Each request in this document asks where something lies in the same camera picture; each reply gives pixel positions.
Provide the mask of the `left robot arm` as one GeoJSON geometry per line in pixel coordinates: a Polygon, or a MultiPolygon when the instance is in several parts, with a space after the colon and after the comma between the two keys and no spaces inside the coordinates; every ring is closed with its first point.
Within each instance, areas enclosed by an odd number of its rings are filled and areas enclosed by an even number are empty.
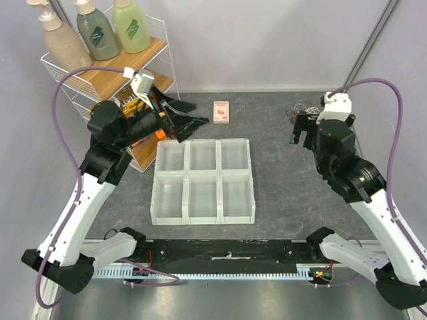
{"type": "Polygon", "coordinates": [[[85,236],[106,199],[118,186],[132,157],[127,148],[163,130],[178,143],[208,123],[191,112],[193,103],[172,99],[156,86],[143,96],[145,107],[127,117],[117,104],[95,104],[87,128],[90,145],[81,165],[73,194],[46,240],[27,249],[22,262],[69,293],[81,292],[94,273],[110,263],[128,258],[139,262],[146,255],[146,236],[124,227],[113,237],[84,249],[85,236]]]}

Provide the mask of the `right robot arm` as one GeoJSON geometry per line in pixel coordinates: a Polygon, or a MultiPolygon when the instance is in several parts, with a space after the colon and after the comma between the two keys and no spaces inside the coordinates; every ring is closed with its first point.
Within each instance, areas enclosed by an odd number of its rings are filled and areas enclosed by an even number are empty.
{"type": "Polygon", "coordinates": [[[355,134],[346,120],[318,120],[301,112],[296,117],[291,142],[306,133],[304,147],[314,154],[316,169],[328,185],[369,226],[384,254],[343,239],[322,227],[308,238],[310,261],[337,261],[371,281],[383,299],[399,310],[426,305],[426,249],[389,198],[386,180],[371,162],[357,156],[355,134]]]}

